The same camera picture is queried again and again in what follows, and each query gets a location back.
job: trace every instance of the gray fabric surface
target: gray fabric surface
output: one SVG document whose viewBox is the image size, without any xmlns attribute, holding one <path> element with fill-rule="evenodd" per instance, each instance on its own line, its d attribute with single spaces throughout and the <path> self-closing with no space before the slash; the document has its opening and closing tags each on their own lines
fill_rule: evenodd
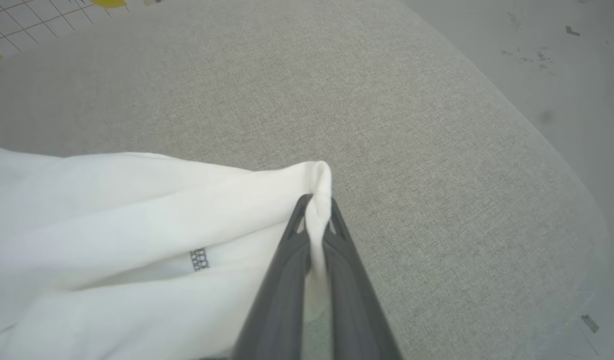
<svg viewBox="0 0 614 360">
<path fill-rule="evenodd" d="M 535 358 L 602 260 L 604 222 L 561 157 L 391 0 L 172 0 L 14 55 L 0 146 L 329 162 L 408 359 Z M 327 354 L 326 323 L 305 357 Z"/>
</svg>

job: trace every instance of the white garment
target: white garment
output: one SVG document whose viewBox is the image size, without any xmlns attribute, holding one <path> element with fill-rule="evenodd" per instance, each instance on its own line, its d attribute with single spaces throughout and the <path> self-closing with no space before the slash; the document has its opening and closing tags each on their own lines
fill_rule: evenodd
<svg viewBox="0 0 614 360">
<path fill-rule="evenodd" d="M 305 312 L 317 313 L 331 187 L 325 162 L 252 172 L 153 153 L 0 149 L 0 359 L 228 352 L 307 193 Z"/>
</svg>

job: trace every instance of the fabric fold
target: fabric fold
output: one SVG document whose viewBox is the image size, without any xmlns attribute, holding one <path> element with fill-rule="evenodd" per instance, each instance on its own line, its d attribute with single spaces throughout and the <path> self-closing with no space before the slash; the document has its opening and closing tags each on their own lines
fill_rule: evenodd
<svg viewBox="0 0 614 360">
<path fill-rule="evenodd" d="M 307 193 L 305 314 L 313 319 L 328 299 L 322 237 L 331 189 L 325 162 L 248 171 L 153 153 L 0 149 L 0 357 L 228 351 Z M 193 265 L 198 249 L 207 266 Z"/>
</svg>

